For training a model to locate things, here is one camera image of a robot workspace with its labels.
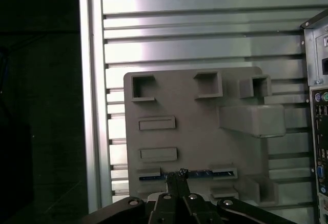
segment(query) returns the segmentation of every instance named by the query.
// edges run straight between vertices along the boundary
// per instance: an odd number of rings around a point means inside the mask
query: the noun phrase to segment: gray block
[[[264,175],[247,175],[234,187],[258,205],[269,206],[279,202],[278,185]]]
[[[249,83],[250,91],[241,92],[248,98],[240,98],[241,80]],[[126,74],[130,195],[147,198],[147,194],[164,192],[162,174],[180,168],[200,172],[188,179],[189,187],[207,196],[219,196],[218,189],[232,189],[246,175],[269,175],[263,137],[285,133],[283,106],[264,106],[270,86],[269,77],[258,67]],[[249,127],[240,125],[241,115]],[[202,173],[207,170],[213,177]],[[141,176],[153,178],[139,180]],[[261,196],[262,184],[253,180],[250,185],[259,192],[260,201],[266,198]],[[254,195],[238,190],[241,199],[258,198]]]
[[[220,108],[220,127],[251,134],[257,138],[286,134],[282,105],[230,106]]]

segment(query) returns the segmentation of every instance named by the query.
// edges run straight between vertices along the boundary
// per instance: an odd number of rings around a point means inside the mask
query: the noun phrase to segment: rectangular protrusion
[[[242,188],[237,188],[258,205],[277,204],[278,185],[264,175],[247,175],[243,179]]]
[[[149,102],[156,101],[154,97],[134,97],[131,99],[132,102]]]
[[[213,179],[237,179],[237,169],[233,164],[211,165],[210,170],[213,173]]]
[[[214,198],[234,197],[239,199],[239,194],[233,187],[230,188],[211,188],[211,195]]]
[[[140,150],[140,159],[143,162],[157,162],[157,161],[176,161],[176,148],[157,148],[157,149],[143,149]]]
[[[229,106],[220,108],[220,127],[247,133],[257,138],[286,134],[282,105]]]
[[[175,129],[175,117],[147,117],[139,119],[139,130]]]
[[[137,169],[139,178],[160,177],[160,167]]]

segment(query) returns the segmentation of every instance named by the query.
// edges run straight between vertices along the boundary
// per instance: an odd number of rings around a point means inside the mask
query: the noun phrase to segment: slotted metal wall
[[[288,129],[268,139],[270,177],[280,190],[279,206],[269,210],[313,223],[299,26],[327,6],[328,0],[81,0],[90,211],[129,192],[125,73],[259,66],[273,79],[265,102],[285,106]]]

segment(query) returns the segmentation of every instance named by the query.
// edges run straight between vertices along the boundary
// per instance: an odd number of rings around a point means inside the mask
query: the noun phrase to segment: square slot
[[[194,77],[197,80],[198,95],[196,99],[222,97],[222,79],[218,72],[198,73]]]
[[[322,60],[322,74],[328,75],[328,58]]]
[[[254,90],[254,97],[266,97],[269,96],[269,89],[268,89],[268,78],[261,77],[261,78],[253,78],[253,90]]]
[[[156,80],[153,75],[132,77],[132,101],[155,101]]]

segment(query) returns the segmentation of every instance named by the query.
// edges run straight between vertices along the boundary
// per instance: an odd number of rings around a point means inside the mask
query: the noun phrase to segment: bolt head
[[[225,200],[225,201],[223,201],[223,204],[230,206],[230,205],[233,205],[234,203],[231,200]]]
[[[138,201],[137,200],[132,200],[129,202],[129,205],[137,205]]]
[[[316,85],[319,85],[319,84],[322,84],[323,83],[323,79],[317,79],[316,81],[315,81],[315,84]]]
[[[197,195],[195,195],[195,194],[191,194],[191,195],[189,195],[189,198],[192,199],[192,200],[194,200],[194,199],[197,198]]]

